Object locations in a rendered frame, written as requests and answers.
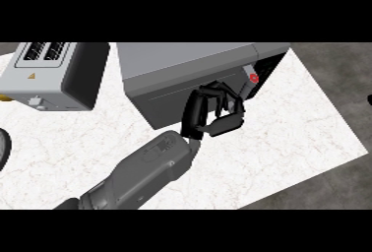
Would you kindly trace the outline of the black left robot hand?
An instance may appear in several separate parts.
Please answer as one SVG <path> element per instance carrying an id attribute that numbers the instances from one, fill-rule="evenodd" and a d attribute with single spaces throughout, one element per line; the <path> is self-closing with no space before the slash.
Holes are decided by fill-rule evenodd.
<path id="1" fill-rule="evenodd" d="M 211 98 L 217 100 L 216 120 L 207 124 Z M 244 113 L 241 96 L 224 82 L 213 81 L 190 92 L 182 117 L 180 135 L 185 138 L 201 140 L 205 133 L 211 137 L 226 134 L 242 126 Z"/>

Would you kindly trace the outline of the dark round pan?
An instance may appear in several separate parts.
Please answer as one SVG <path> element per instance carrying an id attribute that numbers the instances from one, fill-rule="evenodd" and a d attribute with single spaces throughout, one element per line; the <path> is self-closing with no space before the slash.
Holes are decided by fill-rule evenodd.
<path id="1" fill-rule="evenodd" d="M 7 131 L 0 128 L 0 171 L 4 168 L 12 151 L 12 138 Z"/>

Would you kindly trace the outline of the silver toaster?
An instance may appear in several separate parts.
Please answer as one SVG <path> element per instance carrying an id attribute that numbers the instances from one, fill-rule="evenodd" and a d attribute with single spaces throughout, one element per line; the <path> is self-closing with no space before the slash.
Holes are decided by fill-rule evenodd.
<path id="1" fill-rule="evenodd" d="M 108 42 L 21 42 L 0 76 L 0 94 L 38 111 L 90 111 Z"/>

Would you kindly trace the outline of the grey microwave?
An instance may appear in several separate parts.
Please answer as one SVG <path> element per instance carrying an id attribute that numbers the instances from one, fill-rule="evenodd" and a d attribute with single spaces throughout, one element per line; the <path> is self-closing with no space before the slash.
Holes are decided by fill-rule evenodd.
<path id="1" fill-rule="evenodd" d="M 190 92 L 218 81 L 254 98 L 288 42 L 120 42 L 125 95 L 154 129 L 182 121 Z"/>

